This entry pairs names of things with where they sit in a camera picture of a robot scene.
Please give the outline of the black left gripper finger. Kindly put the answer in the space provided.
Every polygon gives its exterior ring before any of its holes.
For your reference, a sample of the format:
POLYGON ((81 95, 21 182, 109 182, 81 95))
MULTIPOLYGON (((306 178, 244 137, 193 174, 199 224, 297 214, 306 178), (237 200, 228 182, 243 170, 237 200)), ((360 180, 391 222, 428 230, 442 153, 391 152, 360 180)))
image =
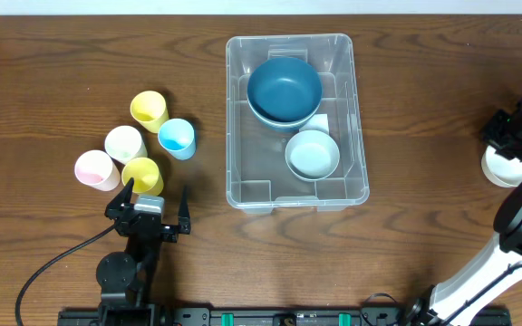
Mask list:
POLYGON ((183 187, 180 203, 179 203, 179 233, 189 235, 191 232, 191 220, 188 206, 188 188, 183 187))
POLYGON ((122 217, 131 209, 132 189, 134 178, 130 178, 123 190, 106 206, 104 215, 106 217, 122 217))

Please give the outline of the white small bowl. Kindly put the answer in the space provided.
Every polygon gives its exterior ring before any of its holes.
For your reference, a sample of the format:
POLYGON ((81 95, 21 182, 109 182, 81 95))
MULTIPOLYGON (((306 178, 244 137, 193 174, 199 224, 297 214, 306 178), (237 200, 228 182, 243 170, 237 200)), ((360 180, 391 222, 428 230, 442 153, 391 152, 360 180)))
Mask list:
POLYGON ((485 177, 499 187, 517 187, 522 182, 522 161, 511 160, 496 153, 492 146, 487 146, 481 159, 481 168, 485 177))

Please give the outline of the light grey small bowl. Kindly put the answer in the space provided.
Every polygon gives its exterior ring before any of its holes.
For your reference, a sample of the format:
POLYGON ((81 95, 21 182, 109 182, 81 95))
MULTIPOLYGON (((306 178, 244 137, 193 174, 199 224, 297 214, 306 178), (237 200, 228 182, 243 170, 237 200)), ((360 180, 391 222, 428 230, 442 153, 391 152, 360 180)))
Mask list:
POLYGON ((303 181, 313 182, 332 175, 340 162, 334 139, 320 130, 296 133, 286 144, 285 163, 303 181))

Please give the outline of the cream large bowl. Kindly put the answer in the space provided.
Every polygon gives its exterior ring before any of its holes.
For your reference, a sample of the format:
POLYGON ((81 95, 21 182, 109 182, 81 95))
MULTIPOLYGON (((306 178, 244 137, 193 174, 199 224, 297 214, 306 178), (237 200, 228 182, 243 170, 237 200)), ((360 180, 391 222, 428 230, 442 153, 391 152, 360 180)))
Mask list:
POLYGON ((274 118, 268 118, 266 115, 262 113, 262 111, 252 102, 247 101, 247 104, 253 114, 267 126, 274 129, 299 129, 305 123, 307 123, 317 112, 319 106, 316 106, 307 116, 301 118, 300 120, 294 121, 277 121, 274 118))

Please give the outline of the dark blue top bowl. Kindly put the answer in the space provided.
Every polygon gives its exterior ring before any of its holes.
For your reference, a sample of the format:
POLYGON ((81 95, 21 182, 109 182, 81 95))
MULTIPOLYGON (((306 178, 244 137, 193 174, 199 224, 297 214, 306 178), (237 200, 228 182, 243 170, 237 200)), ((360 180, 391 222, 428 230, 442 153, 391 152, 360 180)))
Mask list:
POLYGON ((293 125, 315 114, 323 90, 320 76, 310 64, 293 57, 277 57, 253 71, 246 95, 262 119, 293 125))

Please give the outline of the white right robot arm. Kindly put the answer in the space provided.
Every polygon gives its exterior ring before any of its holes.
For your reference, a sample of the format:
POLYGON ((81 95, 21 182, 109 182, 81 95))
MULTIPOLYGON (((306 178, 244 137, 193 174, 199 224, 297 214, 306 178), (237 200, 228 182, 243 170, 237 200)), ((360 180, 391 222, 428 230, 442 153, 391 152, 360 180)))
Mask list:
POLYGON ((481 131, 487 149, 481 166, 495 179, 519 183, 497 211, 486 246, 443 283, 432 285, 407 308, 392 307, 396 325, 509 325, 505 309, 490 303, 522 281, 522 97, 513 113, 499 110, 481 131))

